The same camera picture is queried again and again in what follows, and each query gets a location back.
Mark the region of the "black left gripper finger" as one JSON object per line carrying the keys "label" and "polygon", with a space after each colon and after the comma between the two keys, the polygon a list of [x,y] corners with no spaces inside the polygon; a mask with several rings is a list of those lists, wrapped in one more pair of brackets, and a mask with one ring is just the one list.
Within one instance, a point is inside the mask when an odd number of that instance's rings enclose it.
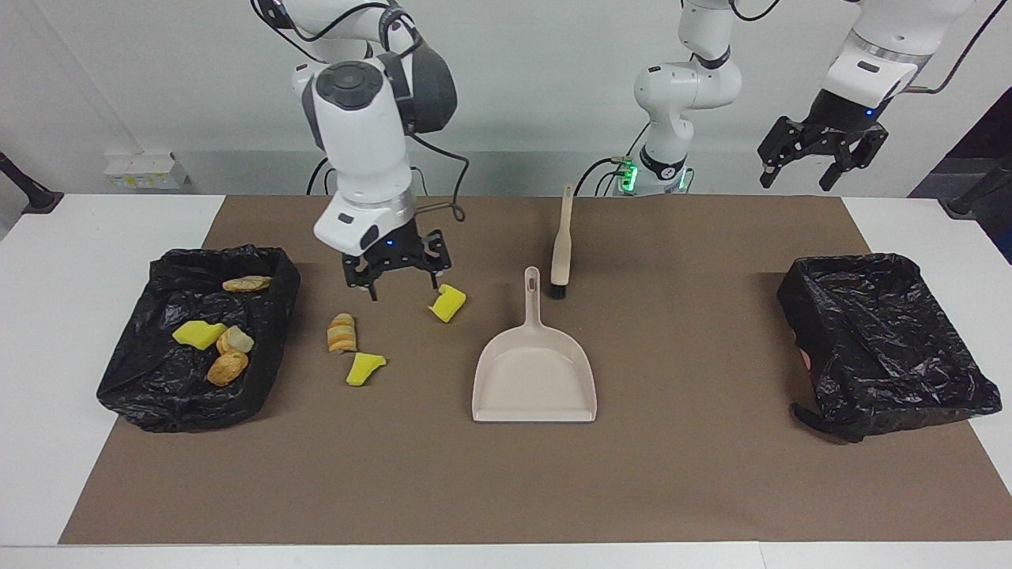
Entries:
{"label": "black left gripper finger", "polygon": [[759,144],[757,153],[763,164],[759,181],[766,190],[772,187],[782,168],[805,157],[806,127],[804,121],[779,118]]}
{"label": "black left gripper finger", "polygon": [[819,180],[821,190],[829,192],[843,174],[870,166],[888,136],[889,131],[883,126],[872,126],[863,132],[826,130],[823,145],[833,162]]}

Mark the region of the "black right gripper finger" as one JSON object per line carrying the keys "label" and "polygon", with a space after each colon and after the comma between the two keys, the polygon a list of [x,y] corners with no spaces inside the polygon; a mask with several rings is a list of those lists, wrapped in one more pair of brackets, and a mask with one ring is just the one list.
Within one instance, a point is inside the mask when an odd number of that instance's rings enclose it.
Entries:
{"label": "black right gripper finger", "polygon": [[377,301],[376,281],[380,280],[380,267],[375,267],[365,256],[342,255],[342,269],[346,284],[350,288],[364,289],[372,301]]}
{"label": "black right gripper finger", "polygon": [[440,288],[440,277],[452,268],[451,255],[442,231],[431,231],[423,238],[423,270],[430,275],[433,289]]}

